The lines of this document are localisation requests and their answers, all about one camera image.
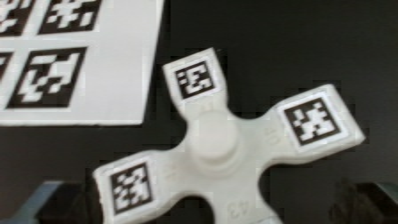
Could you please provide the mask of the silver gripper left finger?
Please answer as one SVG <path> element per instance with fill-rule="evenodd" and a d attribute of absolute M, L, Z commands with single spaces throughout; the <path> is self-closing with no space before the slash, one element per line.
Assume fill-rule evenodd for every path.
<path fill-rule="evenodd" d="M 6 224 L 98 224 L 84 184 L 45 181 Z"/>

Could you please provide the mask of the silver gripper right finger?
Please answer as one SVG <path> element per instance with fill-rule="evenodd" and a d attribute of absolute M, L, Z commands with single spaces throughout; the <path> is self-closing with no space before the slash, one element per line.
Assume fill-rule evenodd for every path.
<path fill-rule="evenodd" d="M 398 184 L 391 182 L 336 184 L 331 206 L 333 224 L 398 224 Z"/>

